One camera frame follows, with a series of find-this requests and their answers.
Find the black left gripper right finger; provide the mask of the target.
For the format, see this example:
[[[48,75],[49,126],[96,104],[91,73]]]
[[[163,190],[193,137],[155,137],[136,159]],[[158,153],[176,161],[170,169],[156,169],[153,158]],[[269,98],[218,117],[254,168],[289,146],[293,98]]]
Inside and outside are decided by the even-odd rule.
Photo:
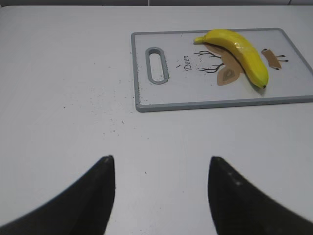
[[[222,157],[213,156],[208,202],[219,235],[311,235],[313,223],[274,201]]]

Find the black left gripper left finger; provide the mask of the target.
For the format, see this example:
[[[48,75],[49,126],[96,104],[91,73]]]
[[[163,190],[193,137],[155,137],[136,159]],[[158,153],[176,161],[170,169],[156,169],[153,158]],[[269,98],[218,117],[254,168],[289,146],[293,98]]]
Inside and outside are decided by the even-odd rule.
[[[0,228],[2,235],[103,235],[115,198],[113,156],[39,208]]]

